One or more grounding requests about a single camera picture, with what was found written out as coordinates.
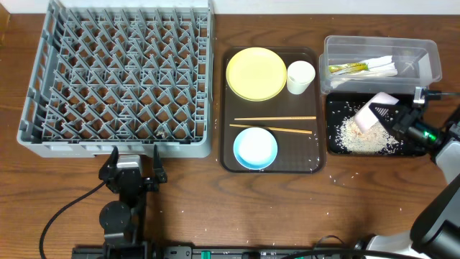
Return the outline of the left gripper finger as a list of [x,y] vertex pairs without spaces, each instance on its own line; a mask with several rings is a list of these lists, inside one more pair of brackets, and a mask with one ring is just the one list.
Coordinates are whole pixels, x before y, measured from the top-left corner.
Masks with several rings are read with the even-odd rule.
[[102,181],[108,181],[114,177],[116,172],[116,165],[119,159],[119,150],[117,147],[114,147],[107,161],[102,165],[98,172],[98,178]]
[[155,179],[158,183],[167,183],[167,173],[163,167],[162,160],[158,151],[157,146],[154,146],[153,150],[153,172]]

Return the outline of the pink white bowl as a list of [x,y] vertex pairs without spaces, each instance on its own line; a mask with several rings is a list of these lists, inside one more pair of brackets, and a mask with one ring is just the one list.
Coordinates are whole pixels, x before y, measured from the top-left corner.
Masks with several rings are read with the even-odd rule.
[[395,97],[379,92],[373,96],[354,116],[354,122],[361,133],[366,133],[372,126],[378,122],[378,118],[371,111],[369,106],[373,103],[376,104],[396,104],[399,102]]

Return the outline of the white paper napkin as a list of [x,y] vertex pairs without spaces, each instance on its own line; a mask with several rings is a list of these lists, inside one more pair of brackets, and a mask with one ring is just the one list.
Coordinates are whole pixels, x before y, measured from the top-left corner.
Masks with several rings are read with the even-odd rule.
[[357,73],[334,75],[328,71],[328,75],[324,79],[324,86],[329,88],[337,88],[341,84],[348,81],[363,81],[367,79],[389,78],[398,74],[395,62],[391,55],[382,56],[379,58],[370,58],[361,60],[355,63],[366,63],[367,71],[359,71]]

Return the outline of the green orange snack wrapper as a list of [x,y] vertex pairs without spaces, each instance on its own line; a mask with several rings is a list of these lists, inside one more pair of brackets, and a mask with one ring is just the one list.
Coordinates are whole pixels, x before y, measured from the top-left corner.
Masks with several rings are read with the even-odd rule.
[[367,71],[368,69],[366,63],[346,63],[341,65],[330,65],[328,67],[329,72],[334,75],[357,73],[359,71]]

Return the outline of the light blue bowl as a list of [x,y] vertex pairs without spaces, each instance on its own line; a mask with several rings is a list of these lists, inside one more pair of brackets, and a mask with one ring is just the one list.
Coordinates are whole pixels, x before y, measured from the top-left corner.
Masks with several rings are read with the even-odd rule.
[[277,157],[277,140],[266,129],[250,127],[236,136],[233,153],[236,161],[244,168],[253,171],[263,170]]

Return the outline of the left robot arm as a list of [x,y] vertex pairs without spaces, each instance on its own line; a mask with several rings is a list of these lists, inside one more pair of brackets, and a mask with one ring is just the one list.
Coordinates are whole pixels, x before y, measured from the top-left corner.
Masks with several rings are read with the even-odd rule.
[[103,258],[155,258],[155,245],[144,239],[147,194],[167,183],[160,154],[153,149],[153,175],[142,175],[139,155],[120,155],[115,147],[98,172],[103,184],[119,196],[103,207],[99,222],[104,230]]

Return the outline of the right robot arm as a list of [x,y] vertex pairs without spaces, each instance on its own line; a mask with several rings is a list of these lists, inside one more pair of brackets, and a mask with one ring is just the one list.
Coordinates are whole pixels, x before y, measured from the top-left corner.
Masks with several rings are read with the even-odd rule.
[[447,186],[421,212],[410,231],[375,235],[351,252],[355,258],[459,257],[459,111],[436,129],[423,121],[423,104],[413,107],[379,92],[356,114],[359,128],[379,122],[393,137],[423,148],[446,179]]

